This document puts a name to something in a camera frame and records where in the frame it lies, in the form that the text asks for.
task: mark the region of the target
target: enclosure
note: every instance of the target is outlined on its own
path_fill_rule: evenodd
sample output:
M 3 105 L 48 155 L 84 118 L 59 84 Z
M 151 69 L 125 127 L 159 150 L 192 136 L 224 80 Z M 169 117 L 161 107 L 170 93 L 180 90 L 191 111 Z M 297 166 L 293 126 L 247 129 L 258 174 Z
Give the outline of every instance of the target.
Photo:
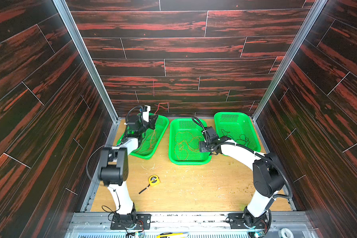
M 201 133 L 184 159 L 170 149 L 174 120 L 220 128 L 219 112 L 250 117 L 289 179 L 267 237 L 357 237 L 357 0 L 0 1 L 0 237 L 125 237 L 98 161 L 138 105 L 166 118 L 152 155 L 128 156 L 145 238 L 247 237 L 225 218 L 251 201 L 252 170 L 193 163 Z

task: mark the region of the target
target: yellow utility knife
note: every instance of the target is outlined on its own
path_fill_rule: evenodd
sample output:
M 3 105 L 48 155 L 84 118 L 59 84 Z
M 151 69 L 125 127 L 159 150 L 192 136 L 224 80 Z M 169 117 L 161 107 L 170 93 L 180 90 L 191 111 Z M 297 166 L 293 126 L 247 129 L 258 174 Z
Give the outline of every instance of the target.
M 189 234 L 187 232 L 182 232 L 182 233 L 163 233 L 157 236 L 157 238 L 186 238 L 188 237 Z

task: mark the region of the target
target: metal base plate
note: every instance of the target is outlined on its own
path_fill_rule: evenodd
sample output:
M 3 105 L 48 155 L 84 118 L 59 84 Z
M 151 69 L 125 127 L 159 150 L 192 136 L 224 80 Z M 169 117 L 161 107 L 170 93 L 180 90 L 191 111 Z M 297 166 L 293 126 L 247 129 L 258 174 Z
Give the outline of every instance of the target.
M 229 213 L 228 217 L 232 219 L 232 222 L 228 222 L 230 224 L 230 228 L 234 229 L 249 229 L 242 221 L 243 213 Z M 262 222 L 259 223 L 254 229 L 264 229 L 265 226 Z
M 151 227 L 151 214 L 140 214 L 138 213 L 136 215 L 136 221 L 141 221 L 143 224 L 144 230 L 149 230 Z M 110 225 L 110 230 L 124 230 L 124 226 L 122 225 L 120 220 L 117 220 L 115 218 L 115 214 L 112 218 L 112 222 Z M 136 223 L 136 226 L 134 228 L 130 228 L 127 230 L 141 230 L 142 226 L 139 223 Z

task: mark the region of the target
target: black wire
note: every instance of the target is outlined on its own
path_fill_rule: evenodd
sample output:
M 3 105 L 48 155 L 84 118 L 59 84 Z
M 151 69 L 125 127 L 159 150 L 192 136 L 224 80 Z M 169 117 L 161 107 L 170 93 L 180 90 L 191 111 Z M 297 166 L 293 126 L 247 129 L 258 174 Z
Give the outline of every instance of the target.
M 126 123 L 128 122 L 128 115 L 131 113 L 131 111 L 132 110 L 134 110 L 135 108 L 138 108 L 138 107 L 140 107 L 140 109 L 141 109 L 141 112 L 143 111 L 143 107 L 142 106 L 136 106 L 136 107 L 134 107 L 134 108 L 132 108 L 128 113 L 127 113 L 127 115 L 126 115 Z

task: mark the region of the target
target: black cable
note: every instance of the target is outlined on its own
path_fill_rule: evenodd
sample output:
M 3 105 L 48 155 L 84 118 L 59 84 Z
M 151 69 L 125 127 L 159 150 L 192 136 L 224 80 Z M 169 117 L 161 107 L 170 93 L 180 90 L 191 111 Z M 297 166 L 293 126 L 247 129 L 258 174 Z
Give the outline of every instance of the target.
M 87 177 L 89 177 L 90 181 L 92 181 L 92 178 L 91 178 L 91 176 L 90 176 L 90 174 L 89 174 L 89 168 L 87 167 L 88 164 L 89 164 L 89 160 L 90 160 L 91 156 L 94 155 L 95 152 L 97 152 L 97 151 L 98 151 L 100 148 L 102 148 L 103 146 L 105 146 L 105 145 L 102 145 L 102 146 L 99 147 L 96 151 L 94 151 L 94 152 L 90 155 L 89 159 L 87 160 L 87 163 L 86 163 L 86 174 L 87 174 Z
M 272 215 L 271 215 L 271 210 L 268 210 L 268 223 L 267 223 L 267 230 L 265 231 L 265 234 L 267 234 L 268 230 L 270 229 L 271 226 L 271 220 L 272 220 Z
M 143 107 L 142 106 L 136 106 L 136 107 L 134 107 L 134 108 L 132 108 L 128 113 L 127 113 L 127 115 L 126 115 L 126 123 L 128 122 L 128 115 L 131 113 L 131 111 L 132 110 L 134 110 L 134 109 L 136 109 L 136 108 L 138 108 L 138 107 L 140 107 L 140 109 L 141 109 L 141 112 L 143 111 Z

